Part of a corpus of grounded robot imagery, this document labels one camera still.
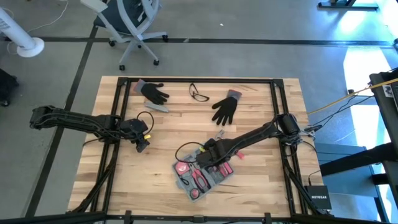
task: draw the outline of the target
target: eyeglasses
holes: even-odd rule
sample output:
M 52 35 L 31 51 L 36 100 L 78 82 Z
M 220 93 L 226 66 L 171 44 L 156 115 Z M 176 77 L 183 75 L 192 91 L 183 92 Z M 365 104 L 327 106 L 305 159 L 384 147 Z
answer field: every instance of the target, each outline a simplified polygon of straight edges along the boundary
M 189 86 L 189 94 L 192 96 L 192 98 L 199 102 L 206 102 L 210 99 L 210 97 L 208 96 L 203 96 L 199 94 L 197 87 L 193 83 L 191 83 L 191 85 Z

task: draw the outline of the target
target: yellow cable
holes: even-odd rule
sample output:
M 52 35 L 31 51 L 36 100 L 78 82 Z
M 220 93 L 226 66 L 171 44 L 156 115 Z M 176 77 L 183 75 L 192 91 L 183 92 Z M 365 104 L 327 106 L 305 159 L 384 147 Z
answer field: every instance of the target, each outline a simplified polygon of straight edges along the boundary
M 330 104 L 328 104 L 328 105 L 326 105 L 326 106 L 324 106 L 322 108 L 319 108 L 319 109 L 317 109 L 315 111 L 312 111 L 312 112 L 309 112 L 307 114 L 308 115 L 315 114 L 315 113 L 317 113 L 317 112 L 319 112 L 321 110 L 324 110 L 324 109 L 326 109 L 326 108 L 328 108 L 330 106 L 333 106 L 333 105 L 335 105 L 335 104 L 337 104 L 337 103 L 339 103 L 339 102 L 341 102 L 341 101 L 343 101 L 343 100 L 345 100 L 345 99 L 347 99 L 347 98 L 349 98 L 349 97 L 351 97 L 351 96 L 353 96 L 353 95 L 355 95 L 355 94 L 357 94 L 359 92 L 362 92 L 362 91 L 365 91 L 365 90 L 370 90 L 370 89 L 373 89 L 373 88 L 377 88 L 377 87 L 380 87 L 380 86 L 383 86 L 383 85 L 387 85 L 387 84 L 390 84 L 390 83 L 393 83 L 393 82 L 398 82 L 398 78 L 395 78 L 395 79 L 390 80 L 390 81 L 382 82 L 382 83 L 379 83 L 379 84 L 376 84 L 376 85 L 373 85 L 373 86 L 370 86 L 370 87 L 366 87 L 365 89 L 356 91 L 356 92 L 351 93 L 349 95 L 346 95 L 343 98 L 340 98 L 339 100 L 336 100 L 336 101 L 334 101 L 334 102 L 332 102 L 332 103 L 330 103 Z

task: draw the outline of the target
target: black desk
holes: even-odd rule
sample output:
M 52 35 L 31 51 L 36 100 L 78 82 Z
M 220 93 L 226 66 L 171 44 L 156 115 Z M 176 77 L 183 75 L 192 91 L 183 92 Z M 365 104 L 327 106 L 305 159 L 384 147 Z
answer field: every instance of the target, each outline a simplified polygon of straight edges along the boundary
M 369 77 L 372 85 L 387 81 L 381 73 L 372 74 Z M 326 176 L 382 162 L 386 173 L 373 175 L 373 182 L 375 184 L 389 184 L 398 207 L 398 110 L 394 99 L 386 97 L 382 87 L 372 89 L 372 91 L 377 101 L 377 105 L 379 105 L 380 113 L 384 124 L 386 125 L 391 142 L 376 146 L 375 148 L 364 152 L 322 164 L 320 166 L 321 173 L 322 176 Z

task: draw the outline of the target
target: black metal frame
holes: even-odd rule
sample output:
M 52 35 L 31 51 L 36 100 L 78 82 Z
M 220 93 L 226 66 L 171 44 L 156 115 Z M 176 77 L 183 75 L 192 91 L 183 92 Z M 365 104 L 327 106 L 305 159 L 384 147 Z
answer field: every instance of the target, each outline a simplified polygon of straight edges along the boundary
M 116 115 L 116 110 L 119 104 L 119 97 L 121 95 L 122 87 L 125 85 L 123 103 L 121 105 L 122 120 L 126 115 L 127 102 L 129 98 L 129 92 L 131 89 L 131 83 L 138 81 L 140 78 L 128 78 L 120 77 L 117 82 L 117 87 L 114 95 L 113 105 L 111 109 L 111 115 Z M 146 82 L 184 82 L 184 83 L 263 83 L 270 84 L 272 106 L 274 113 L 279 114 L 279 107 L 276 97 L 275 87 L 278 86 L 280 90 L 280 96 L 282 99 L 282 107 L 284 113 L 288 113 L 289 109 L 287 106 L 287 99 L 285 94 L 284 82 L 282 79 L 226 79 L 226 78 L 145 78 L 141 77 Z M 47 215 L 41 217 L 25 217 L 15 218 L 8 220 L 0 220 L 0 224 L 5 223 L 89 223 L 99 222 L 105 220 L 124 220 L 125 224 L 132 224 L 134 220 L 162 220 L 162 221 L 188 221 L 194 223 L 204 222 L 262 222 L 263 224 L 271 224 L 272 222 L 294 222 L 294 223 L 380 223 L 380 222 L 367 222 L 363 220 L 353 220 L 345 218 L 335 218 L 328 215 L 308 215 L 307 202 L 312 202 L 308 194 L 299 194 L 300 206 L 302 214 L 296 213 L 292 185 L 290 181 L 293 181 L 300 192 L 306 192 L 302 186 L 302 180 L 300 175 L 299 161 L 297 155 L 294 154 L 292 158 L 292 164 L 294 171 L 289 165 L 285 146 L 279 141 L 280 153 L 282 158 L 282 169 L 285 177 L 285 187 L 287 192 L 287 201 L 289 203 L 290 217 L 285 218 L 272 218 L 270 213 L 264 213 L 263 217 L 206 217 L 206 216 L 154 216 L 154 215 L 131 215 L 131 211 L 126 211 L 124 215 L 108 215 L 109 201 L 112 191 L 114 172 L 116 167 L 116 160 L 118 158 L 120 141 L 114 144 L 112 158 L 106 167 L 106 160 L 109 152 L 109 143 L 104 143 L 103 153 L 101 156 L 96 185 L 92 188 L 86 199 L 82 201 L 80 206 L 73 211 L 67 212 L 63 215 Z M 96 212 L 98 206 L 99 189 L 108 179 L 106 184 L 106 191 L 104 195 L 104 203 L 100 212 Z M 91 204 L 90 212 L 85 212 Z M 308 206 L 314 211 L 313 203 L 309 203 Z
M 326 9 L 357 9 L 357 10 L 376 10 L 379 6 L 376 3 L 357 3 L 356 0 L 334 0 L 334 2 L 320 2 L 319 8 Z

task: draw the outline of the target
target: black box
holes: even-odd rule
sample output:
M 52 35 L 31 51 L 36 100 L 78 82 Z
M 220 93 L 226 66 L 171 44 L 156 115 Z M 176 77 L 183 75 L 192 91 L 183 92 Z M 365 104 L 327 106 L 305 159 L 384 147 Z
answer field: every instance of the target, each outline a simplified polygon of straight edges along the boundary
M 329 191 L 327 186 L 305 186 L 312 201 L 319 209 L 331 210 Z

